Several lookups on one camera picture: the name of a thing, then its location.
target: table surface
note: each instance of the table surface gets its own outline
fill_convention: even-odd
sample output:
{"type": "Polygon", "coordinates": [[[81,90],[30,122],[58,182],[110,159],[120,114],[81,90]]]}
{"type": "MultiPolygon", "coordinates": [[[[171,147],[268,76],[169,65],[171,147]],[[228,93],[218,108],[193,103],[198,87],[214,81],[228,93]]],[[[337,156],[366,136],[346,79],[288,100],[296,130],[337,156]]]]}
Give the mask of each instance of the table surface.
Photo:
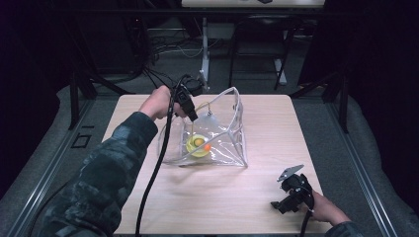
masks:
{"type": "MultiPolygon", "coordinates": [[[[104,139],[137,111],[148,96],[121,96],[104,139]]],[[[193,98],[195,105],[215,95],[193,98]]],[[[248,167],[162,164],[148,196],[141,220],[143,234],[273,234],[299,233],[303,212],[281,214],[271,201],[288,196],[277,178],[292,166],[303,164],[312,187],[322,194],[293,103],[285,95],[240,95],[243,104],[248,167]]],[[[159,130],[166,120],[157,120],[159,130]]],[[[135,232],[139,205],[157,161],[153,139],[134,190],[123,208],[117,234],[135,232]]],[[[330,224],[309,221],[306,233],[325,233],[330,224]]]]}
{"type": "Polygon", "coordinates": [[[191,8],[322,8],[324,0],[273,0],[264,4],[258,0],[182,0],[191,8]]]}

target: camouflage sleeve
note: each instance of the camouflage sleeve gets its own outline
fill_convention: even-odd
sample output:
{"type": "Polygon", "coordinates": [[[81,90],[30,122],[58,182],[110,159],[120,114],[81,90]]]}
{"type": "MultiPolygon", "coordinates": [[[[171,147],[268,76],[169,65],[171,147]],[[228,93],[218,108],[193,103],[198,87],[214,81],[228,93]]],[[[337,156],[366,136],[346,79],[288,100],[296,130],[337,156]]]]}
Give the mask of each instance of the camouflage sleeve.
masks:
{"type": "Polygon", "coordinates": [[[346,221],[333,226],[325,234],[326,237],[363,237],[358,226],[352,221],[346,221]]]}
{"type": "Polygon", "coordinates": [[[157,131],[140,112],[119,125],[51,200],[39,236],[112,236],[157,131]]]}

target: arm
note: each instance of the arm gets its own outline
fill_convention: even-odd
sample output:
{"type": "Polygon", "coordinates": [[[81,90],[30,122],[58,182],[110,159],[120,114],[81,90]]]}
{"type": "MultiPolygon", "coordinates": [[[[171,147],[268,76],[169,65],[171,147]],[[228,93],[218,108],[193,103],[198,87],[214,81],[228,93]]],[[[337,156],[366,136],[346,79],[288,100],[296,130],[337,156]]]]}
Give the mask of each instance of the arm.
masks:
{"type": "MultiPolygon", "coordinates": [[[[135,185],[147,147],[157,133],[155,119],[167,114],[170,91],[160,87],[85,159],[79,173],[52,199],[39,236],[110,236],[135,185]]],[[[183,116],[179,105],[175,112],[183,116]]]]}
{"type": "Polygon", "coordinates": [[[316,191],[312,191],[312,193],[314,196],[313,218],[318,221],[329,222],[333,226],[326,232],[326,237],[363,236],[358,226],[332,201],[316,191]]]}

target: plastic wrap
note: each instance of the plastic wrap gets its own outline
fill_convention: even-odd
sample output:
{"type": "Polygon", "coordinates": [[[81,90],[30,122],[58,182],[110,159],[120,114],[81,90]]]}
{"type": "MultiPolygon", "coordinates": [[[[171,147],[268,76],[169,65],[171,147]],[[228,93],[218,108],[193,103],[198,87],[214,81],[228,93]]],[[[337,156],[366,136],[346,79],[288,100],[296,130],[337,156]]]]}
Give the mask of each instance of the plastic wrap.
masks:
{"type": "MultiPolygon", "coordinates": [[[[198,118],[173,118],[163,163],[176,166],[230,165],[247,167],[243,105],[236,88],[196,108],[198,118]]],[[[165,128],[158,138],[158,154],[165,128]]]]}

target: black device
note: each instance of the black device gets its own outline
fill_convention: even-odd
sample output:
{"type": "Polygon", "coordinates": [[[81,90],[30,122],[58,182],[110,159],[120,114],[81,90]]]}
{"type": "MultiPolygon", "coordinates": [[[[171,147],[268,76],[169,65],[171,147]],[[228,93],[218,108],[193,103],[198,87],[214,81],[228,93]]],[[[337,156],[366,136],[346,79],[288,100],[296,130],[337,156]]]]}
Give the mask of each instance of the black device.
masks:
{"type": "Polygon", "coordinates": [[[305,202],[309,208],[314,206],[312,198],[312,188],[308,183],[308,179],[304,174],[296,175],[292,174],[281,184],[281,188],[290,193],[290,195],[284,198],[282,201],[272,201],[271,205],[278,209],[282,214],[293,211],[298,211],[298,206],[305,202]]]}
{"type": "Polygon", "coordinates": [[[181,83],[177,86],[177,88],[174,88],[173,91],[175,93],[175,102],[179,103],[182,110],[191,121],[194,121],[198,118],[191,96],[197,97],[201,95],[204,90],[207,91],[208,89],[209,87],[204,77],[203,70],[200,71],[200,74],[196,79],[192,78],[190,75],[185,75],[181,79],[181,83]]]}

